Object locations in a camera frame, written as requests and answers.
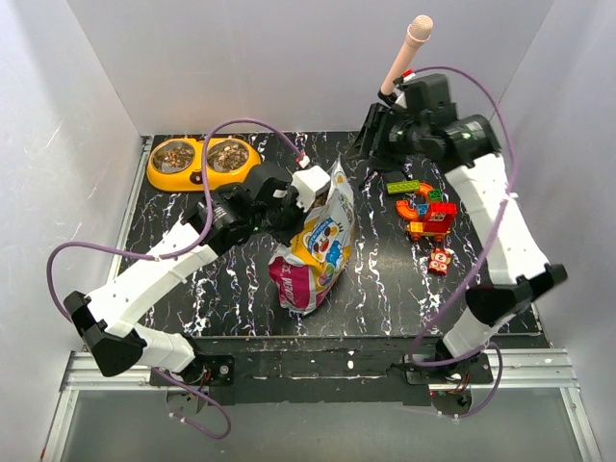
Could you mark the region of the cat food bag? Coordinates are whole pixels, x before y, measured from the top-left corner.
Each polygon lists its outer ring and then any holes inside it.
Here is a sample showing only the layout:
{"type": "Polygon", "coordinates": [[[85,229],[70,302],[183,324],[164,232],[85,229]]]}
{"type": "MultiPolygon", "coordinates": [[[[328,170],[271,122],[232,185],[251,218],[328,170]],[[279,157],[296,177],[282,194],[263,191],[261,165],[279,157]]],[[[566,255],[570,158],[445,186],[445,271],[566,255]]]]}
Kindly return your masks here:
{"type": "Polygon", "coordinates": [[[279,244],[269,260],[280,305],[300,315],[321,305],[346,268],[354,243],[354,193],[342,160],[323,170],[330,175],[328,194],[305,211],[302,230],[289,244],[279,244]]]}

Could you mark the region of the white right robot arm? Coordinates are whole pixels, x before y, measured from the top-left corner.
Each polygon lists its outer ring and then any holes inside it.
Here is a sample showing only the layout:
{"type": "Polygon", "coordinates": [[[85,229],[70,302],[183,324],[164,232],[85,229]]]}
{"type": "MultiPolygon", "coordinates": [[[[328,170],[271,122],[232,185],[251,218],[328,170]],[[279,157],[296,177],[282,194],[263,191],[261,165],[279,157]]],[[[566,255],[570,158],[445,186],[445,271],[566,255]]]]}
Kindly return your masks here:
{"type": "Polygon", "coordinates": [[[437,345],[429,362],[447,382],[457,382],[471,369],[469,358],[480,353],[500,328],[538,298],[563,284],[568,273],[552,264],[527,228],[511,190],[499,141],[483,115],[459,117],[453,103],[438,101],[407,111],[400,105],[371,104],[354,143],[380,173],[402,174],[413,155],[433,161],[464,206],[481,242],[479,265],[488,267],[486,283],[466,278],[452,295],[466,307],[437,345]]]}

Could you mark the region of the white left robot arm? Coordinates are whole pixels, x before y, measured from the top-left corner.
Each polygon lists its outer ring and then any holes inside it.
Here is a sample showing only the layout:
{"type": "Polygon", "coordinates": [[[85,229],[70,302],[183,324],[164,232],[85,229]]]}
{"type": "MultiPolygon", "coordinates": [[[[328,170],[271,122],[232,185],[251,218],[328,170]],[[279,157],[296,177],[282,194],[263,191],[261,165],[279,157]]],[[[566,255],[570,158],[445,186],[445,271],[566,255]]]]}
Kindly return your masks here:
{"type": "Polygon", "coordinates": [[[263,163],[241,183],[195,202],[146,255],[112,282],[64,299],[76,330],[105,376],[135,365],[164,368],[186,385],[205,372],[202,353],[182,334],[139,323],[143,314],[197,270],[259,232],[288,243],[329,177],[319,168],[293,174],[263,163]]]}

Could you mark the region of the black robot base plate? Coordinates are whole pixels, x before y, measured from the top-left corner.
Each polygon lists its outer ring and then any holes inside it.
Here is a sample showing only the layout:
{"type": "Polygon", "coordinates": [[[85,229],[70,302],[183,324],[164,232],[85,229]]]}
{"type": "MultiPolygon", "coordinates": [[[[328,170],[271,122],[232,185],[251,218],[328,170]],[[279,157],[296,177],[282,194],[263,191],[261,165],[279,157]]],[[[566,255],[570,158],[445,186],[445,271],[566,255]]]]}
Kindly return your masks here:
{"type": "Polygon", "coordinates": [[[435,337],[413,349],[412,338],[245,337],[197,338],[195,362],[175,376],[223,406],[249,403],[430,403],[428,388],[468,392],[490,386],[497,367],[487,353],[432,367],[444,350],[435,337]]]}

